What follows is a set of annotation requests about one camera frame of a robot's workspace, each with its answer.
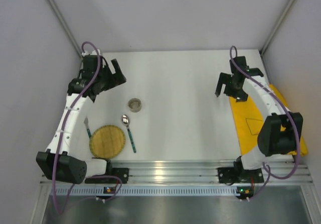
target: gray wall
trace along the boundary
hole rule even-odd
[[[260,49],[288,0],[56,0],[103,51]]]
[[[0,223],[28,223],[79,58],[44,0],[0,0]]]
[[[272,83],[303,115],[306,162],[321,196],[321,0],[298,0],[265,54]]]

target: wicker placemat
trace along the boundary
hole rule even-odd
[[[97,129],[90,138],[89,148],[97,158],[110,159],[125,146],[125,134],[117,126],[106,125]]]

